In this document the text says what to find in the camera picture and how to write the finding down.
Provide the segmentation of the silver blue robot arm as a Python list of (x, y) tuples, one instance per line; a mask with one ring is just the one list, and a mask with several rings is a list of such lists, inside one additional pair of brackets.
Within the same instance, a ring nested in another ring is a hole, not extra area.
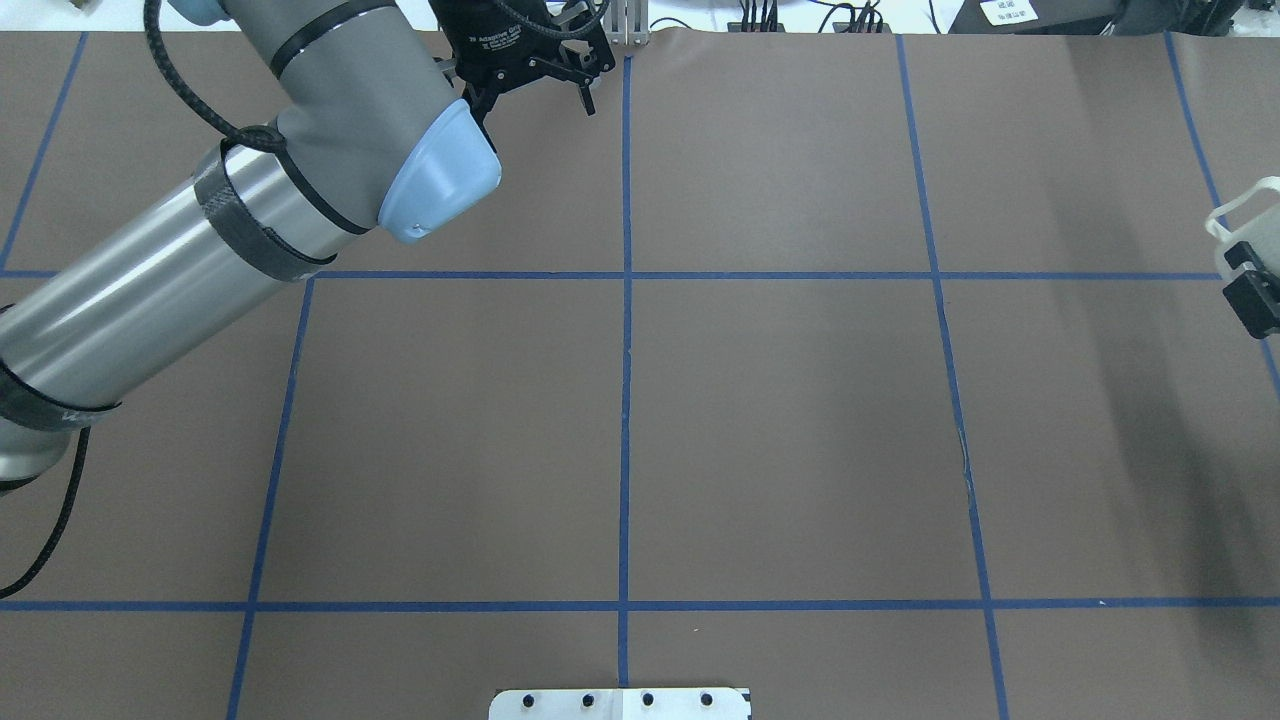
[(3, 491), (60, 461), (76, 432), (288, 284), (380, 228), (413, 243), (500, 183), (483, 122), (550, 77), (586, 111), (612, 69), (608, 1), (434, 1), (434, 56), (394, 1), (177, 1), (237, 23), (289, 99), (233, 126), (178, 76), (147, 1), (145, 35), (182, 101), (220, 138), (188, 179), (3, 309)]

